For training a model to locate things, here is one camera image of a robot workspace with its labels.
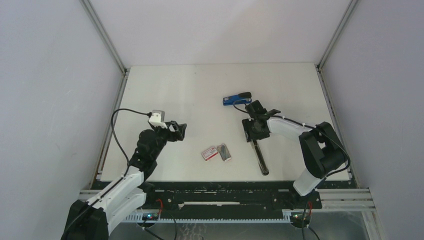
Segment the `silver white stapler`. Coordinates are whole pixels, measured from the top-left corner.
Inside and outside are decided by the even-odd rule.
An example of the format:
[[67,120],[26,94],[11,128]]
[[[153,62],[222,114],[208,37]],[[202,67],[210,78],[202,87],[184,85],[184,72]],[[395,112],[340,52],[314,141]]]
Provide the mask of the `silver white stapler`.
[[269,169],[265,163],[261,148],[259,146],[259,143],[256,139],[253,139],[250,135],[248,131],[245,131],[245,137],[246,137],[246,141],[248,143],[251,144],[252,148],[254,149],[257,161],[258,161],[258,165],[259,165],[259,169],[261,171],[261,174],[263,176],[267,176],[269,174]]

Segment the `blue black stapler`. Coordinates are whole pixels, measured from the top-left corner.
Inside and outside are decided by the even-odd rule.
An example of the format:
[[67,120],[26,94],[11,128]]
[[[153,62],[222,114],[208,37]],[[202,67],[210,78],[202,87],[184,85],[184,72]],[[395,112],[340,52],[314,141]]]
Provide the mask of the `blue black stapler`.
[[226,96],[222,99],[224,106],[250,104],[252,102],[251,92],[242,92],[235,95]]

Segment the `staple box tray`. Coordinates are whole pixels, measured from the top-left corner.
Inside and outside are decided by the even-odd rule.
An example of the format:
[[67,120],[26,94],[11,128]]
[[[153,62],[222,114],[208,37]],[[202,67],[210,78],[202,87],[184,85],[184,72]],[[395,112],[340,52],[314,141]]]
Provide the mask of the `staple box tray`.
[[220,154],[220,157],[223,162],[228,162],[232,159],[232,156],[226,144],[223,143],[221,145],[218,145],[217,151]]

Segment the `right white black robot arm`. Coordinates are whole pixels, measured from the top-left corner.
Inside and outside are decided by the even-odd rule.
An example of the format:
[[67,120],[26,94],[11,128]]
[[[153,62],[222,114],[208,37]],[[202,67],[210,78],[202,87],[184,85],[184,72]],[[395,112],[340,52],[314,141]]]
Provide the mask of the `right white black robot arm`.
[[300,145],[305,170],[293,182],[289,203],[302,208],[309,201],[309,194],[328,177],[347,170],[351,159],[337,136],[333,126],[323,121],[308,125],[282,116],[279,110],[266,110],[259,100],[245,105],[243,113],[248,118],[242,120],[246,141],[256,151],[259,165],[265,168],[258,141],[272,134],[297,141]]

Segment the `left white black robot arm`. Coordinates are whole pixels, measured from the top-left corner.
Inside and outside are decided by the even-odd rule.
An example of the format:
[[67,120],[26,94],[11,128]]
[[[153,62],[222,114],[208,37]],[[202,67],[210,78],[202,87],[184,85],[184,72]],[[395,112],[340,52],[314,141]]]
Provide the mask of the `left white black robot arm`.
[[143,183],[157,167],[157,158],[168,142],[183,141],[187,124],[169,121],[143,130],[127,168],[93,197],[76,200],[70,207],[62,240],[107,240],[135,209],[149,209],[157,196]]

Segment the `red white staple box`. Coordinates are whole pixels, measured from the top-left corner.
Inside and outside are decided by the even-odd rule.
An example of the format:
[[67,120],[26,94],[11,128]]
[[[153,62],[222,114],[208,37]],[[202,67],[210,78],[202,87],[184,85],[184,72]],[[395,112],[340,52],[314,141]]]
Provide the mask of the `red white staple box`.
[[203,159],[205,161],[209,161],[210,159],[212,159],[213,157],[215,157],[218,154],[219,154],[219,152],[218,152],[217,148],[215,146],[211,146],[210,148],[204,150],[201,153],[201,156],[203,157]]

